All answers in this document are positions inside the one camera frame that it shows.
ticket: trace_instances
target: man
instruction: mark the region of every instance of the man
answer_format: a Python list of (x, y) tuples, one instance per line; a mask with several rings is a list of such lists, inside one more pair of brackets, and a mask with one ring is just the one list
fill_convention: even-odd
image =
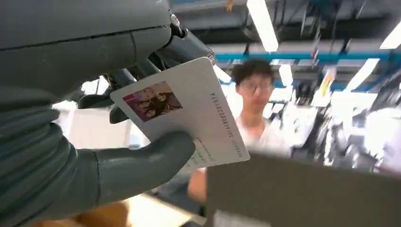
[[(249, 152), (289, 158), (291, 149), (280, 131), (272, 128), (262, 115), (274, 89), (270, 63), (248, 60), (234, 67), (232, 77), (237, 93), (243, 98), (243, 109), (236, 123)], [(191, 177), (188, 194), (204, 203), (206, 189), (206, 171), (198, 170)]]

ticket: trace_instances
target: metal bolt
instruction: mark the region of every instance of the metal bolt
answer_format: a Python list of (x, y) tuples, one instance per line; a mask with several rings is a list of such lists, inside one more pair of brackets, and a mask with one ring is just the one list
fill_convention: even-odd
[(178, 18), (174, 14), (170, 15), (170, 21), (171, 21), (171, 23), (173, 25), (175, 25), (177, 27), (180, 27), (180, 21), (178, 20)]

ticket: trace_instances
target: white card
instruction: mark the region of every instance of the white card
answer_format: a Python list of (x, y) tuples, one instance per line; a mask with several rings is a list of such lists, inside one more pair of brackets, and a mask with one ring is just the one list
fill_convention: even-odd
[(110, 94), (152, 142), (171, 131), (194, 138), (183, 169), (249, 160), (249, 153), (208, 58), (162, 71)]

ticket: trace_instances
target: gray robotic arm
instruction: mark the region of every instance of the gray robotic arm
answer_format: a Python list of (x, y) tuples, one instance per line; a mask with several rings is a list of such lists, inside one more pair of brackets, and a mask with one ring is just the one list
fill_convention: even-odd
[[(110, 91), (213, 51), (177, 26), (166, 0), (0, 2), (0, 226), (64, 218), (154, 188), (194, 152), (172, 132), (140, 150), (76, 150), (51, 123), (51, 109), (85, 81), (105, 75)], [(126, 116), (113, 108), (111, 122)]]

